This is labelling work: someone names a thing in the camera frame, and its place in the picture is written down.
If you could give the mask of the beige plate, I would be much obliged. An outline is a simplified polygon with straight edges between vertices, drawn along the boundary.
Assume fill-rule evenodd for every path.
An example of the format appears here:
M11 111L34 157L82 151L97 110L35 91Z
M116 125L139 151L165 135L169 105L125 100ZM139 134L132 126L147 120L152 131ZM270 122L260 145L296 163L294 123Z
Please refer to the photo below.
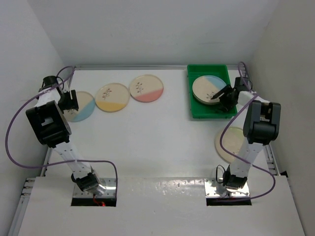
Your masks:
M211 95L207 95L206 99L200 99L198 96L193 94L193 97L200 103L205 104L205 105L218 105L220 103L220 100L218 98L212 99Z
M200 99L206 99L208 94L213 96L226 85L226 82L217 76L200 76L192 83L192 94Z
M125 108L130 100L130 93L126 86L120 83L110 83L98 90L95 103L105 112L117 112Z
M218 155L225 162L230 164L231 162L234 161L235 157L225 152L220 146L220 137L221 137L222 132L223 132L223 129L216 134L215 148ZM222 139L222 144L223 144L223 147L227 149L229 152L237 155L242 146L243 139L244 139L244 135L243 135L242 128L232 126L232 127L229 127L227 131L225 132Z
M133 79L129 84L130 95L139 102L149 103L158 100L164 91L161 79L145 74Z
M70 122L79 122L87 119L95 109L94 97L86 91L78 91L76 93L79 109L67 110L64 112L64 117Z

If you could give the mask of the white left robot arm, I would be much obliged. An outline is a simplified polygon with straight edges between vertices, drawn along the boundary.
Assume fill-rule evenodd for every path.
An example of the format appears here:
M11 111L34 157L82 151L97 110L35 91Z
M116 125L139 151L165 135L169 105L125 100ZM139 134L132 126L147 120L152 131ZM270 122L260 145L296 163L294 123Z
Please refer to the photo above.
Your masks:
M45 85L39 91L36 105L26 110L37 139L63 158L72 171L72 181L81 191L101 195L104 189L99 177L91 165L79 161L83 157L70 140L71 129L63 115L64 110L78 108L75 91L63 92L56 83Z

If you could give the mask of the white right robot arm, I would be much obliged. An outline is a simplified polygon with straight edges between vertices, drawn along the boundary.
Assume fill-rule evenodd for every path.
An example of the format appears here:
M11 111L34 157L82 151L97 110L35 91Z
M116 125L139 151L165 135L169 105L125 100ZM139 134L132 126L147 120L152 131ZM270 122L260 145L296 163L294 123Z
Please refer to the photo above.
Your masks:
M247 111L239 152L234 154L223 146L223 137L233 123L232 120L224 128L219 139L222 150L234 157L234 161L224 171L221 183L233 190L244 187L251 167L259 168L253 164L256 157L263 147L278 137L280 130L281 105L261 98L251 90L248 81L248 78L239 76L235 79L233 87L227 85L213 97L220 100L220 107L224 111L231 110L237 104L243 106L237 115L244 110Z

